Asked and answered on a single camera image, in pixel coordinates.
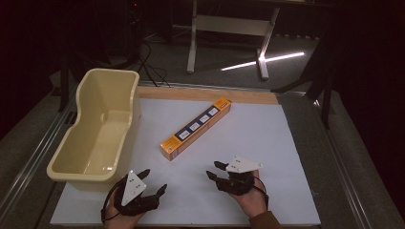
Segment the black wire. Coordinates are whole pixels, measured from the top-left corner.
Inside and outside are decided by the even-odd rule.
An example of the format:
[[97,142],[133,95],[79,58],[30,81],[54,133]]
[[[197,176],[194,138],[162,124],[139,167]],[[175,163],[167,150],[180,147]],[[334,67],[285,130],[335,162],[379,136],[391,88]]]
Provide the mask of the black wire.
[[263,195],[267,195],[267,193],[265,191],[263,191],[261,188],[257,187],[257,186],[253,186],[254,189],[256,189],[257,191],[261,192]]
[[[152,52],[152,48],[150,47],[149,44],[147,44],[146,42],[142,41],[141,43],[142,45],[146,46],[148,48],[148,53],[146,54],[146,57],[142,57],[141,55],[139,55],[139,60],[140,60],[140,66],[138,68],[138,73],[141,71],[141,69],[143,68],[145,70],[146,75],[148,76],[148,78],[153,82],[153,84],[156,87],[160,87],[163,83],[167,84],[167,86],[171,87],[169,82],[166,81],[165,77],[167,76],[167,71],[165,69],[162,68],[154,68],[151,64],[149,64],[147,62],[151,52]],[[153,71],[153,73],[155,73],[155,75],[157,75],[162,81],[161,83],[158,85],[156,83],[156,81],[153,79],[152,74],[149,73],[148,68],[151,69]],[[164,76],[161,76],[157,70],[161,70],[164,72]]]
[[114,219],[115,217],[117,217],[119,214],[121,214],[122,211],[118,212],[117,214],[115,214],[113,217],[107,218],[107,219],[102,219],[101,221],[108,221],[111,219]]
[[257,177],[254,177],[255,179],[257,179],[257,180],[259,180],[261,183],[262,183],[262,185],[263,185],[263,189],[264,190],[262,190],[262,191],[264,191],[265,192],[265,194],[267,193],[267,190],[266,190],[266,186],[265,186],[265,184],[259,179],[259,178],[257,178]]

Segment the white label on box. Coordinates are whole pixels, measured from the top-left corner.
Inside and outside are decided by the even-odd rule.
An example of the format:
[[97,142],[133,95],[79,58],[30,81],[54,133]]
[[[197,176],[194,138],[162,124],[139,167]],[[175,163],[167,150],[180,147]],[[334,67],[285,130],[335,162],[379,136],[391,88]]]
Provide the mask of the white label on box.
[[209,111],[210,115],[214,115],[218,112],[218,110],[216,108],[213,108],[211,111]]
[[208,115],[204,115],[204,116],[202,116],[202,118],[200,118],[200,121],[201,121],[202,123],[205,123],[208,119],[209,119],[209,116],[208,116]]
[[190,133],[188,131],[183,131],[179,137],[181,138],[181,140],[185,140],[186,137],[188,137],[190,135]]
[[196,131],[197,129],[199,129],[200,124],[198,124],[197,122],[195,122],[193,125],[190,126],[190,130],[192,130],[193,132]]

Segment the metal frame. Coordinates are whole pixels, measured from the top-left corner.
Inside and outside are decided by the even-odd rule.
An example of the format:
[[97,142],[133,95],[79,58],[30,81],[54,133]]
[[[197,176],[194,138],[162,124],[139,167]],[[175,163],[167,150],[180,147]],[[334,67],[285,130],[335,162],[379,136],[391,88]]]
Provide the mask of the metal frame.
[[324,132],[324,135],[327,138],[327,141],[330,145],[330,149],[331,149],[331,152],[333,155],[334,166],[337,171],[336,174],[338,175],[340,183],[342,184],[343,190],[345,191],[348,203],[352,208],[354,219],[356,220],[356,223],[360,229],[372,228],[369,217],[368,217],[366,211],[364,210],[360,196],[358,195],[358,193],[352,183],[349,172],[346,169],[345,163],[344,163],[342,157],[340,156],[336,143],[333,140],[333,135],[330,132],[329,128],[327,129],[325,127],[324,122],[322,120],[323,117],[319,118],[319,116],[321,116],[320,114],[322,113],[322,107],[317,100],[313,104],[314,104],[313,109],[315,112],[315,116],[318,117],[318,118],[316,118],[318,121],[318,124],[321,126],[321,129]]
[[193,73],[196,64],[196,32],[221,31],[248,35],[261,35],[264,37],[262,47],[258,50],[257,64],[263,80],[268,80],[268,71],[265,59],[268,42],[273,33],[280,8],[275,8],[270,21],[250,20],[240,18],[207,16],[197,14],[197,0],[193,1],[193,16],[191,23],[191,45],[188,54],[187,72]]
[[39,165],[43,161],[44,157],[49,153],[48,150],[52,146],[54,139],[58,135],[66,118],[69,116],[69,111],[75,105],[75,90],[76,87],[67,98],[68,100],[65,104],[66,106],[63,106],[64,109],[62,109],[61,113],[59,113],[53,120],[53,123],[35,148],[32,156],[15,177],[14,182],[12,183],[8,192],[3,196],[3,199],[1,199],[0,228],[3,228],[18,200],[23,196],[24,191],[31,182],[32,177]]

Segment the yellow plastic tub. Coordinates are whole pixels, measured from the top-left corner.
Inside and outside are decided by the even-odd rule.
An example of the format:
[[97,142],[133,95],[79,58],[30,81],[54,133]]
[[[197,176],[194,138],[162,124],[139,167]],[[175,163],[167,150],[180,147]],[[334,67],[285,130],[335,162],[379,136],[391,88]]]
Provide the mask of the yellow plastic tub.
[[81,190],[106,190],[128,173],[140,118],[132,71],[93,69],[76,92],[77,120],[64,135],[47,173]]

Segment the dark background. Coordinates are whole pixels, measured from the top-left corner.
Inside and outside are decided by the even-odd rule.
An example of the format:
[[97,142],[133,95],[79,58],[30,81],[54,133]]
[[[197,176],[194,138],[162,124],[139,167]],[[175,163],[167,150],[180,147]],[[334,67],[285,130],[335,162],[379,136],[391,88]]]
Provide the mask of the dark background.
[[[115,2],[120,4],[116,8],[108,1],[99,1],[96,7],[94,2],[85,0],[1,3],[0,138],[52,91],[49,76],[60,69],[60,56],[66,47],[107,62],[109,54],[125,56],[135,49],[128,51],[120,42],[131,37],[128,25],[121,24],[125,20],[116,24],[104,20],[125,18],[126,2]],[[152,20],[150,23],[170,39],[167,25],[189,24],[190,2],[150,1],[149,6],[145,5],[143,18],[148,19],[148,12],[167,16],[163,23]],[[246,9],[229,14],[246,13]],[[320,10],[307,17],[306,10],[285,10],[276,26],[276,33],[289,34],[291,38],[300,34],[322,37],[312,57],[317,59],[314,66],[324,66],[333,56],[333,88],[340,93],[403,218],[404,11],[405,3],[400,0],[343,1],[337,14]],[[302,18],[312,20],[317,26],[305,27]]]

